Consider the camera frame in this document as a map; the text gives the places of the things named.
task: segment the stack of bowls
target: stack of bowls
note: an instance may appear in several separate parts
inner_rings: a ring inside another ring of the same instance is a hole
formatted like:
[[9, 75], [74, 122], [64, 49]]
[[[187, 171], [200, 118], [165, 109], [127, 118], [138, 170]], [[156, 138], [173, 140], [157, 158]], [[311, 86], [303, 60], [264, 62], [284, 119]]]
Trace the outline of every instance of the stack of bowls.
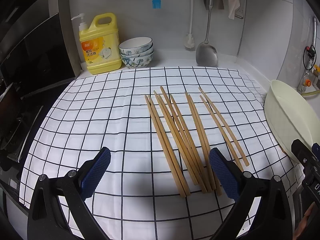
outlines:
[[153, 59], [153, 43], [149, 37], [138, 37], [119, 45], [122, 62], [129, 68], [147, 66]]

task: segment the bundle of chopsticks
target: bundle of chopsticks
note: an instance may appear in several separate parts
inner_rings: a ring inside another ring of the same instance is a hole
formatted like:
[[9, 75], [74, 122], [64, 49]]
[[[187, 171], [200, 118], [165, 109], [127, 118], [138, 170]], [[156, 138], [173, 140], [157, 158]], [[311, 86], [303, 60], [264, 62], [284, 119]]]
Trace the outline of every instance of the bundle of chopsticks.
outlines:
[[[195, 122], [196, 130], [200, 139], [202, 152], [204, 155], [205, 160], [205, 166], [203, 166], [202, 161], [200, 159], [199, 153], [196, 149], [195, 143], [193, 142], [193, 139], [191, 137], [191, 134], [189, 132], [189, 129], [183, 119], [183, 116], [173, 98], [172, 95], [169, 97], [167, 96], [165, 90], [163, 87], [160, 87], [161, 92], [163, 94], [163, 97], [169, 107], [167, 108], [164, 100], [162, 99], [161, 95], [158, 95], [156, 91], [154, 91], [156, 100], [159, 104], [159, 107], [162, 111], [162, 114], [166, 120], [166, 123], [169, 126], [170, 132], [172, 133], [172, 136], [174, 138], [174, 141], [178, 147], [178, 150], [181, 154], [181, 157], [188, 169], [188, 172], [190, 174], [190, 177], [192, 179], [192, 182], [194, 185], [199, 185], [201, 188], [201, 191], [203, 193], [212, 192], [213, 190], [216, 190], [217, 195], [222, 194], [221, 190], [221, 184], [212, 171], [210, 162], [209, 162], [209, 152], [210, 152], [210, 145], [207, 138], [207, 135], [205, 133], [204, 127], [202, 125], [199, 113], [196, 109], [196, 106], [191, 98], [191, 96], [186, 92], [186, 97], [188, 100], [188, 105], [193, 117], [193, 120]], [[202, 96], [200, 98], [202, 99], [203, 103], [207, 107], [209, 113], [211, 114], [212, 118], [214, 119], [215, 123], [217, 124], [220, 132], [222, 133], [223, 138], [225, 139], [225, 142], [227, 143], [228, 148], [230, 149], [230, 152], [237, 164], [237, 166], [243, 171], [242, 165], [239, 161], [239, 158], [228, 138], [226, 135], [222, 125], [220, 124], [219, 120], [215, 116], [213, 110], [216, 112], [217, 116], [222, 121], [222, 124], [230, 134], [233, 142], [236, 145], [236, 148], [238, 149], [242, 159], [244, 160], [244, 163], [246, 166], [249, 165], [249, 162], [239, 145], [238, 141], [236, 140], [236, 137], [234, 136], [233, 132], [231, 131], [230, 127], [228, 126], [227, 122], [224, 120], [222, 115], [219, 113], [218, 109], [215, 107], [213, 102], [209, 99], [209, 97], [203, 92], [201, 88], [199, 88], [201, 93], [204, 95], [206, 101]], [[145, 96], [147, 106], [150, 112], [151, 119], [153, 121], [154, 127], [156, 129], [160, 144], [162, 146], [162, 149], [164, 151], [164, 155], [167, 159], [167, 162], [169, 164], [171, 173], [173, 175], [174, 181], [177, 185], [178, 191], [180, 193], [181, 197], [186, 197], [190, 195], [190, 189], [188, 187], [188, 184], [186, 182], [185, 177], [183, 176], [182, 168], [179, 166], [179, 163], [177, 161], [176, 155], [173, 152], [172, 146], [169, 142], [168, 136], [164, 130], [163, 124], [161, 122], [161, 119], [159, 117], [159, 114], [156, 110], [155, 104], [153, 103], [153, 100], [151, 96]]]

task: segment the silver screw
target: silver screw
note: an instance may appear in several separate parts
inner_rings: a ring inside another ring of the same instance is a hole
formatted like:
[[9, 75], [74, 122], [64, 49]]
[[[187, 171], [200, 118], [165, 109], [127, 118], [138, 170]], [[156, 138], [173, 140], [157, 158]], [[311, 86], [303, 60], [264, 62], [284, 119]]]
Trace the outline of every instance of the silver screw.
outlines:
[[71, 170], [71, 171], [68, 172], [68, 176], [70, 178], [74, 177], [76, 174], [77, 174], [77, 172], [75, 170]]
[[246, 178], [251, 178], [252, 174], [248, 171], [244, 171], [243, 176], [245, 176]]
[[274, 178], [274, 180], [277, 181], [277, 182], [281, 181], [281, 178], [280, 178], [278, 175], [275, 175], [273, 178]]
[[45, 174], [41, 174], [38, 179], [39, 181], [43, 181], [46, 177], [47, 176]]

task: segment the pump nozzle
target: pump nozzle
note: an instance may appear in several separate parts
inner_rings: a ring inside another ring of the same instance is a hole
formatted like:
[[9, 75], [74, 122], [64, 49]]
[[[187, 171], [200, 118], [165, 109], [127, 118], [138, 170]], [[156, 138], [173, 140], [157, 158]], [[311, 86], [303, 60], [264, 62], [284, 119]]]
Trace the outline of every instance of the pump nozzle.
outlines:
[[79, 15], [72, 17], [71, 21], [76, 18], [81, 18], [81, 23], [79, 25], [79, 31], [86, 30], [88, 28], [88, 25], [86, 22], [84, 22], [84, 13], [80, 13]]

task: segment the black cable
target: black cable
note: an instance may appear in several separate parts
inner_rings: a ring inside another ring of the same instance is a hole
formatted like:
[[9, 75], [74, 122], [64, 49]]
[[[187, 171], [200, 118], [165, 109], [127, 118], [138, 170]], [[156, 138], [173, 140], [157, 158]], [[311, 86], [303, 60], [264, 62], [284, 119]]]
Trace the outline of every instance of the black cable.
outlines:
[[306, 64], [304, 63], [304, 56], [305, 56], [307, 47], [305, 47], [305, 49], [304, 49], [304, 51], [303, 51], [303, 66], [304, 66], [304, 68], [305, 68], [307, 71], [310, 71], [310, 70], [314, 67], [314, 65], [316, 64], [316, 61], [317, 61], [316, 48], [315, 48], [315, 46], [311, 45], [310, 48], [312, 48], [312, 47], [313, 47], [313, 49], [315, 50], [315, 59], [314, 59], [314, 61], [313, 61], [313, 65], [312, 65], [311, 68], [309, 68], [309, 69], [306, 67]]

